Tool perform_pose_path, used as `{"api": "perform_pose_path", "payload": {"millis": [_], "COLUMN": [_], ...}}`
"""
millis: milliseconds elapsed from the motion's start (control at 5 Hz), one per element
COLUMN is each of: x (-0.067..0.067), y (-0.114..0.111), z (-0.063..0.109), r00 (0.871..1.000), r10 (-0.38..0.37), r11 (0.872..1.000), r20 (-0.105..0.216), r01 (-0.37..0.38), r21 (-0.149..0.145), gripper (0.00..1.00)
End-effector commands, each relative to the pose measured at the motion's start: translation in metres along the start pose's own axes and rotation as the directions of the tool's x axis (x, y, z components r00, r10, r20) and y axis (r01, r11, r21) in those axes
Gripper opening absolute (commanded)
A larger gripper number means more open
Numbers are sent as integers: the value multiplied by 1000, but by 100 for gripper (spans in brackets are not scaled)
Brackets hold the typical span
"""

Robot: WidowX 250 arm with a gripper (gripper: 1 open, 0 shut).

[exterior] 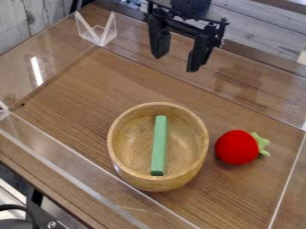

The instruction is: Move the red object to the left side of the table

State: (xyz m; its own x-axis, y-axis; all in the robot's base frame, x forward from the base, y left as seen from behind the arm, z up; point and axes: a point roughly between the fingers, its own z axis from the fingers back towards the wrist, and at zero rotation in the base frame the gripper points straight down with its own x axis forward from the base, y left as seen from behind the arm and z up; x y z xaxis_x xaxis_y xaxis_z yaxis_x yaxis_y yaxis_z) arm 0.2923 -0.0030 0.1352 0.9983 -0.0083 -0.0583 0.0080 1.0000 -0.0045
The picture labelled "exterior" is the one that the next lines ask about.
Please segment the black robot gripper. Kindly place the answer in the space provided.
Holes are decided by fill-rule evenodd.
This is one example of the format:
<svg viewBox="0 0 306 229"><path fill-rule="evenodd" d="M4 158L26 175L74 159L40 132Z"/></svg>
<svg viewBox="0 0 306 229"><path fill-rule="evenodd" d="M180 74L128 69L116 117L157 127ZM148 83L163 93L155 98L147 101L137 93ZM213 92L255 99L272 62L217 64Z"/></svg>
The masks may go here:
<svg viewBox="0 0 306 229"><path fill-rule="evenodd" d="M195 39L188 52L187 72L196 72L209 59L213 47L219 47L225 27L225 17L209 10L211 0L145 0L145 20L152 56L159 59L169 51L171 33Z"/></svg>

